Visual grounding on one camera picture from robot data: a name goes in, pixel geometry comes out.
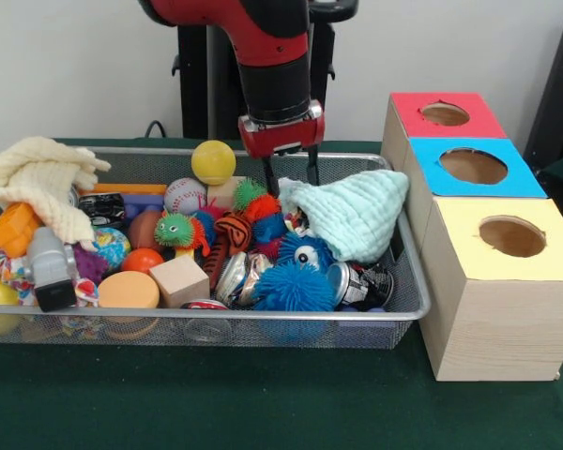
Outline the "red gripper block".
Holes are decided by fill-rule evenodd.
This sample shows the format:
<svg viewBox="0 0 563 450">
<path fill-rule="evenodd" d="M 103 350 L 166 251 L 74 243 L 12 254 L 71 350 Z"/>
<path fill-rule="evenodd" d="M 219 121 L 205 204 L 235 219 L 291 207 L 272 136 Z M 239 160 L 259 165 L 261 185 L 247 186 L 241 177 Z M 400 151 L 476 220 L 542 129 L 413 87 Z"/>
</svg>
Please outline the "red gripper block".
<svg viewBox="0 0 563 450">
<path fill-rule="evenodd" d="M 279 197 L 278 179 L 271 156 L 276 151 L 308 148 L 307 178 L 313 186 L 320 185 L 318 150 L 325 134 L 325 115 L 320 102 L 313 99 L 307 112 L 297 120 L 281 124 L 254 122 L 247 114 L 238 118 L 238 129 L 245 150 L 252 158 L 261 158 L 267 192 Z"/>
</svg>

